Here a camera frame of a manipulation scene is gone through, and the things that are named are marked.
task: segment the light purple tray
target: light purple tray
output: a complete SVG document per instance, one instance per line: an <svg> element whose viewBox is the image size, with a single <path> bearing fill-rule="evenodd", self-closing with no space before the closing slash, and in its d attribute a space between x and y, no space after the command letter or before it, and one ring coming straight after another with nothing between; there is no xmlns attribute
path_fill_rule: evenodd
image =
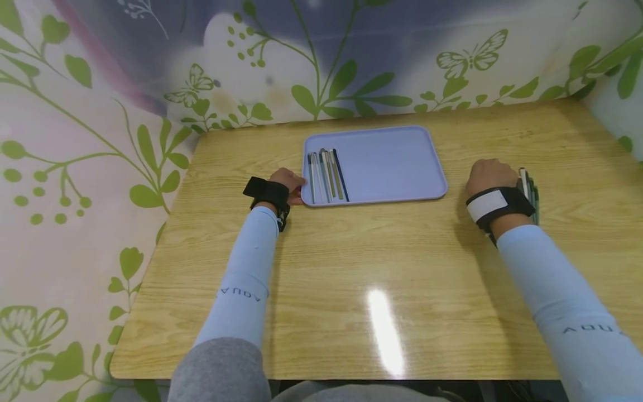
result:
<svg viewBox="0 0 643 402"><path fill-rule="evenodd" d="M337 150L349 202L336 191L328 203L319 187L312 202L307 155L322 148ZM302 199L309 206L435 199L448 188L431 136L418 125L312 135L303 143L302 172Z"/></svg>

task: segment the hand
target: hand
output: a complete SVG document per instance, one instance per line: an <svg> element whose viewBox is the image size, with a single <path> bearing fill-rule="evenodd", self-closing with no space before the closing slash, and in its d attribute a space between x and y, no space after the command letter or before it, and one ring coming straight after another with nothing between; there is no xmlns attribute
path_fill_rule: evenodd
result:
<svg viewBox="0 0 643 402"><path fill-rule="evenodd" d="M290 205L302 205L302 185L306 183L306 179L297 176L293 171L280 167L275 173L272 173L268 181L281 183L288 187L290 191L290 198L288 203Z"/></svg>
<svg viewBox="0 0 643 402"><path fill-rule="evenodd" d="M471 167L469 181L465 186L469 197L493 187L515 187L518 173L511 166L497 159L480 159Z"/></svg>

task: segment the light blue arm sleeve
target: light blue arm sleeve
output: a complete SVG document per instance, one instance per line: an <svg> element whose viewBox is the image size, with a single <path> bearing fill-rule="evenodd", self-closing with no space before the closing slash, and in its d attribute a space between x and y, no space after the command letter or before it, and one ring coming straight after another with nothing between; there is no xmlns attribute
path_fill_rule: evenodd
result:
<svg viewBox="0 0 643 402"><path fill-rule="evenodd" d="M250 211L230 253L210 314L192 347L216 338L240 338L261 350L278 234L274 212L264 206Z"/></svg>
<svg viewBox="0 0 643 402"><path fill-rule="evenodd" d="M498 250L569 399L643 401L643 357L552 239L538 226L519 226L500 236Z"/></svg>

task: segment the floral wallpaper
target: floral wallpaper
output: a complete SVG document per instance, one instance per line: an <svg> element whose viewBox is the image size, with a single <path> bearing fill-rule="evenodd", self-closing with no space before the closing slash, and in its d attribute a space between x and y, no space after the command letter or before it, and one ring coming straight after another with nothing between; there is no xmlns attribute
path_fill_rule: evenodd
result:
<svg viewBox="0 0 643 402"><path fill-rule="evenodd" d="M167 397L108 367L206 131L573 95L641 159L641 48L642 0L0 0L0 402Z"/></svg>

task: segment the wood grain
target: wood grain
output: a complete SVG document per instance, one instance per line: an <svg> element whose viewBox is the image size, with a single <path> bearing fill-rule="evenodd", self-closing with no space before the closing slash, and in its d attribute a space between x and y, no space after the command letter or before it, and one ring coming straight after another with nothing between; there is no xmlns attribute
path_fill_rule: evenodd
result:
<svg viewBox="0 0 643 402"><path fill-rule="evenodd" d="M466 213L462 187L478 158L529 169L541 193L542 227L643 347L643 170L581 104L558 100L205 136L116 348L112 375L172 375L212 305L248 212L241 191L250 176L267 177L280 166L299 171L311 134L411 124L430 130L447 195L293 208L278 242L266 315L269 378L557 377L497 251ZM390 304L399 349L390 339L378 346L369 313L374 291Z"/></svg>

